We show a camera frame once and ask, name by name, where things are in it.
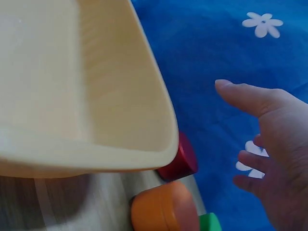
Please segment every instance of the blue fabric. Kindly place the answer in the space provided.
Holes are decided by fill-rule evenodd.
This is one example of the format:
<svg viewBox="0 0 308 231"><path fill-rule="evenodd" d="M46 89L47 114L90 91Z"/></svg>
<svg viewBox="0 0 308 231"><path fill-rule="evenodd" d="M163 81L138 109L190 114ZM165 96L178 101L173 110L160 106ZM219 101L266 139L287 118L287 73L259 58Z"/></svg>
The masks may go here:
<svg viewBox="0 0 308 231"><path fill-rule="evenodd" d="M282 88L308 102L306 0L133 0L172 99L179 128L199 162L205 207L224 231L271 231L260 202L237 189L237 154L258 133L255 118L228 106L214 89L226 78ZM273 14L279 38L244 27L248 12Z"/></svg>

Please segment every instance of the plastic container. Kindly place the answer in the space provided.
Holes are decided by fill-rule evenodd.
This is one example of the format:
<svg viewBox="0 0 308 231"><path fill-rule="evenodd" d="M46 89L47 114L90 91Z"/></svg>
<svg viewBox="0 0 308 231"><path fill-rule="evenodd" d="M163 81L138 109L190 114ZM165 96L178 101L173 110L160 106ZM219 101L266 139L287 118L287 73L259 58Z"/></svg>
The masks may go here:
<svg viewBox="0 0 308 231"><path fill-rule="evenodd" d="M199 217L187 188L175 181L138 194L131 205L134 231L199 231Z"/></svg>
<svg viewBox="0 0 308 231"><path fill-rule="evenodd" d="M28 11L31 2L27 1ZM52 4L72 1L33 2L43 8L48 2L51 5L40 15L51 17L54 12L59 14L54 20L60 20L69 12ZM35 34L40 30L30 23L30 19L35 20L31 10L16 21L16 25L26 26L21 29L28 37L14 50L16 62L11 60L13 66L7 66L7 72L0 75L0 175L61 178L157 169L170 163L177 153L174 110L130 1L74 3L66 7L75 7L77 33L73 40L65 38L67 44L61 36L73 26L66 21L59 21L63 31L59 25L53 27L53 21L48 35ZM36 56L27 39L32 43L35 39L32 45L40 47ZM69 47L71 43L78 44L78 49ZM57 62L63 63L49 59L45 46L52 46L48 50L51 56L68 49L67 55L75 64L68 59L70 70L63 72L67 68L63 65L54 71ZM33 59L36 66L30 68L26 64L33 65ZM18 65L23 65L20 75L15 71L21 67Z"/></svg>

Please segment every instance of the white flower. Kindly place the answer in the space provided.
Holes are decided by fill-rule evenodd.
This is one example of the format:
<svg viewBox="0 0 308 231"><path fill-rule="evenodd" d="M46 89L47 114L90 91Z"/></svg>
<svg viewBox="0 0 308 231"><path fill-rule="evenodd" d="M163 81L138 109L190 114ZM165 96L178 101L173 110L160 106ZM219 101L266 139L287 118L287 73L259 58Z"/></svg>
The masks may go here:
<svg viewBox="0 0 308 231"><path fill-rule="evenodd" d="M282 26L283 21L279 19L271 19L272 14L265 13L264 15L260 16L257 13L248 12L247 16L250 17L250 19L246 19L242 22L242 25L245 27L254 27L255 29L255 35L258 38L263 38L267 35L269 32L270 35L272 35L274 38L279 38L280 33L276 29L275 26Z"/></svg>
<svg viewBox="0 0 308 231"><path fill-rule="evenodd" d="M260 156L269 156L266 152L265 149L261 149L258 146L256 146L252 141L248 141L245 144L245 149L248 152L254 153L256 155L260 155ZM246 165L243 165L241 162L237 162L235 167L240 170L240 171L249 171L251 170L251 172L249 173L249 177L253 177L253 178L263 178L264 177L264 173L260 172L256 169L253 169L251 167L248 167Z"/></svg>

